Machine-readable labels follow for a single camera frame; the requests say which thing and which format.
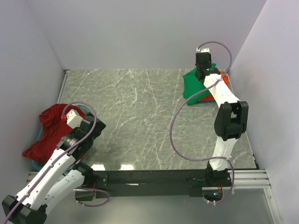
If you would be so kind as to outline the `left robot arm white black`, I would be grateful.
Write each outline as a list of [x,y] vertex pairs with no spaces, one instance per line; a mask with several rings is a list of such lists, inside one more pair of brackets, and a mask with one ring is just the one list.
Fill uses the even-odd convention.
[[43,224],[53,207],[68,193],[92,186],[94,171],[79,160],[105,127],[106,124],[93,115],[79,118],[31,182],[17,195],[3,199],[4,222]]

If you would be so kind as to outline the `green t shirt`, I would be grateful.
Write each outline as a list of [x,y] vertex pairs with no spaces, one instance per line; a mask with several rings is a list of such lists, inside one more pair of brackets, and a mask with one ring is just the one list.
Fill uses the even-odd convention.
[[[192,69],[191,71],[187,72],[185,75],[183,75],[183,81],[184,81],[184,91],[183,91],[183,98],[188,99],[195,93],[205,89],[203,84],[196,78],[196,67]],[[204,93],[201,93],[194,98],[190,99],[186,104],[188,106],[197,104],[197,101],[202,99],[203,97],[209,95],[209,91],[205,91]]]

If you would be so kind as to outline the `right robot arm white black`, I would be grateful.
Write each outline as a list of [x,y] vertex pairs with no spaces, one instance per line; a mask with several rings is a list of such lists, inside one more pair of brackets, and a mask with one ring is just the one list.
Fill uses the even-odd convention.
[[208,48],[197,50],[195,66],[196,78],[209,89],[219,108],[214,121],[217,140],[213,159],[209,162],[213,170],[205,174],[206,183],[216,186],[221,181],[219,171],[228,168],[225,160],[229,159],[234,145],[247,129],[249,105],[233,94],[221,72],[212,67]]

